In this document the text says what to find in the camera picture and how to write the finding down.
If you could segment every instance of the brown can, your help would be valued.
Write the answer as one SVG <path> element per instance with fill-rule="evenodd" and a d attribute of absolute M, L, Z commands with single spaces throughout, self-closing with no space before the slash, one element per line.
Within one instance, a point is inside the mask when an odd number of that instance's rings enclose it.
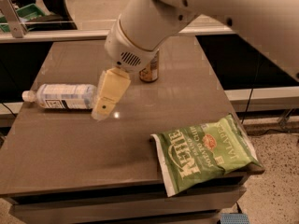
<path fill-rule="evenodd" d="M 139 72 L 139 77 L 144 82 L 154 82 L 159 77 L 159 50 L 147 66 Z"/>

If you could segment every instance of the green bag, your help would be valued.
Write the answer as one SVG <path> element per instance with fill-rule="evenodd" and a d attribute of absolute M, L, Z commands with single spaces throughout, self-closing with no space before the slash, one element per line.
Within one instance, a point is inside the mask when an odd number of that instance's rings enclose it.
<path fill-rule="evenodd" d="M 255 163 L 255 150 L 230 114 L 215 123 L 151 135 L 156 142 L 167 196 Z"/>

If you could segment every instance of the desk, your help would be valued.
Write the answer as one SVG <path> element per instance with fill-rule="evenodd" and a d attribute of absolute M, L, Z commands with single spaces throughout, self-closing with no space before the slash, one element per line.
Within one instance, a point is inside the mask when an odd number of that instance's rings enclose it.
<path fill-rule="evenodd" d="M 54 43 L 32 89 L 97 85 L 111 67 L 104 43 Z M 79 223 L 196 212 L 190 217 L 215 223 L 215 210 L 231 207 L 245 192 L 244 181 L 263 172 L 250 165 L 166 198 L 150 134 L 235 112 L 195 37 L 163 44 L 156 82 L 143 83 L 137 74 L 131 79 L 114 113 L 101 122 L 89 111 L 22 106 L 0 149 L 0 195 L 14 203 L 12 215 L 28 223 Z"/>

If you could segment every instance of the bottle cap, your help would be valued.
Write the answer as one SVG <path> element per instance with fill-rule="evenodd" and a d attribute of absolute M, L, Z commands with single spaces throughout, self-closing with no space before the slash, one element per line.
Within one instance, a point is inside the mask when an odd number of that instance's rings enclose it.
<path fill-rule="evenodd" d="M 36 93 L 34 91 L 24 91 L 21 98 L 25 102 L 34 102 L 36 100 Z"/>

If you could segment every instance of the green crate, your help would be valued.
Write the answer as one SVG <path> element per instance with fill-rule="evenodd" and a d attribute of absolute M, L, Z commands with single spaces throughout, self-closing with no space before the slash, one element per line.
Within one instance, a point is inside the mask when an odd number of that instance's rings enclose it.
<path fill-rule="evenodd" d="M 17 10 L 17 14 L 20 18 L 23 18 L 27 21 L 35 19 L 37 17 L 45 16 L 45 12 L 42 11 L 36 4 L 30 4 L 25 7 L 19 8 Z M 10 32 L 7 24 L 7 19 L 4 16 L 0 17 L 0 29 L 4 33 Z"/>

